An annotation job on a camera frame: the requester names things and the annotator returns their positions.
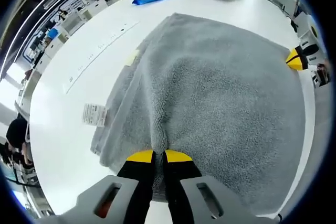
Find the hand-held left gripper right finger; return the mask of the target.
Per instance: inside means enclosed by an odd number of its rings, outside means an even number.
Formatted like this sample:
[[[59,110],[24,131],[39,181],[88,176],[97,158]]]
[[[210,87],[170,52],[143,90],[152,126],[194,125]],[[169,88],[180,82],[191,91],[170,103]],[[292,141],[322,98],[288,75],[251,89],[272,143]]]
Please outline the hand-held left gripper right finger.
[[[173,223],[265,223],[224,184],[203,176],[185,153],[166,150],[163,174]]]

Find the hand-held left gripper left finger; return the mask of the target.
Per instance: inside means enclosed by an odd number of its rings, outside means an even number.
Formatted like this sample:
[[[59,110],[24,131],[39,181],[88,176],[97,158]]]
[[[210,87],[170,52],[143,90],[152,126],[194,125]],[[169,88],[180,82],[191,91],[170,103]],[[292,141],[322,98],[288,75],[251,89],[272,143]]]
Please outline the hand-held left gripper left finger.
[[[129,156],[116,176],[108,175],[78,198],[62,215],[64,223],[144,223],[152,200],[155,153]]]

